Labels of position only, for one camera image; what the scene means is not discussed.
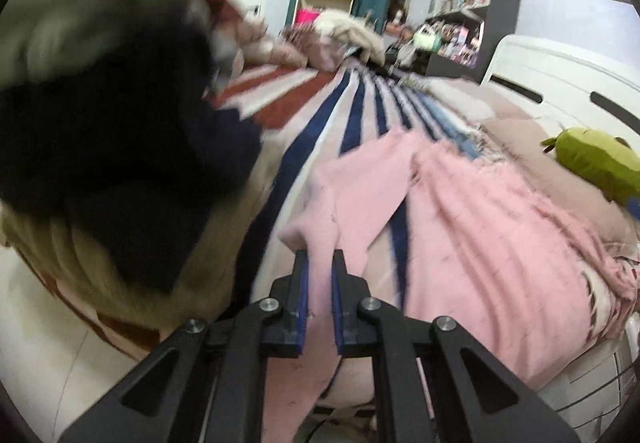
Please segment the dark clothing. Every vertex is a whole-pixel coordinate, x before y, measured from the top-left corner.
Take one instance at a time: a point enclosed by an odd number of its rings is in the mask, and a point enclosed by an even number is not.
[[[80,74],[0,91],[0,198],[63,215],[128,282],[170,291],[213,200],[248,178],[260,130],[202,99],[207,37],[146,30]]]

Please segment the plush toy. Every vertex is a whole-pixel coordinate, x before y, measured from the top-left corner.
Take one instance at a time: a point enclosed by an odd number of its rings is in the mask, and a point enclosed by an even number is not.
[[[545,152],[556,149],[558,162],[602,190],[604,196],[636,215],[640,198],[640,156],[622,138],[573,127],[545,139]]]

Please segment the triangular cutout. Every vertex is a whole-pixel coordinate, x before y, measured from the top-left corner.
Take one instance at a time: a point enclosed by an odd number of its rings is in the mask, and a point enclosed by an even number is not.
[[[469,349],[461,349],[460,356],[476,390],[480,407],[485,413],[495,414],[518,403],[518,395],[475,353]]]
[[[180,351],[175,348],[169,349],[124,393],[121,400],[124,407],[129,407],[145,416],[155,416],[160,409],[164,391],[173,375],[179,356]]]

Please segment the floor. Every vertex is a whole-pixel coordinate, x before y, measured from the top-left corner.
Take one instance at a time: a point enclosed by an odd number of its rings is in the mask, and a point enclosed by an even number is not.
[[[0,379],[43,443],[95,403],[135,362],[105,344],[53,298],[13,250],[0,248]],[[324,425],[295,443],[360,443],[347,428]]]

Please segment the tile grout line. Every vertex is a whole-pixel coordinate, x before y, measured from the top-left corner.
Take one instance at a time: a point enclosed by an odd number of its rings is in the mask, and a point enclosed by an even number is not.
[[[76,365],[76,362],[78,361],[78,357],[80,356],[80,351],[82,351],[82,346],[84,346],[84,342],[85,342],[87,336],[89,336],[89,329],[88,328],[86,330],[86,333],[84,334],[84,337],[82,338],[82,342],[80,342],[80,347],[78,347],[78,352],[76,353],[76,357],[74,358],[74,361],[71,362],[71,367],[69,368],[69,374],[66,375],[65,384],[62,386],[62,393],[60,394],[60,401],[58,402],[58,409],[56,410],[56,416],[53,419],[53,431],[51,433],[51,443],[54,443],[54,438],[56,436],[56,425],[58,424],[58,414],[60,413],[60,405],[62,405],[62,399],[65,396],[66,384],[69,381],[69,377],[71,376],[71,372],[74,369],[74,365]]]

